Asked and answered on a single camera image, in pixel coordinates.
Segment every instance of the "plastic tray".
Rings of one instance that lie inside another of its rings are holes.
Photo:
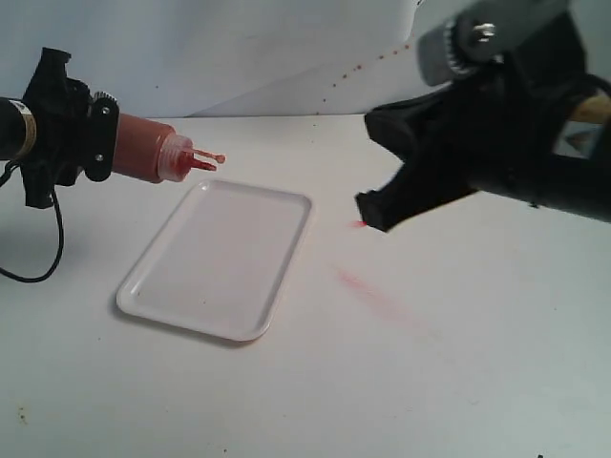
[[[233,341],[261,337],[311,206],[297,194],[199,184],[119,288],[119,308]]]

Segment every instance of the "white table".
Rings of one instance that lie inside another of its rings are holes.
[[[187,190],[60,189],[66,253],[0,281],[2,457],[608,456],[611,225],[477,195],[384,235],[353,195],[398,167],[361,116],[182,119],[217,177],[315,210],[269,331],[135,321],[115,292]],[[0,191],[0,261],[53,257],[52,211]]]

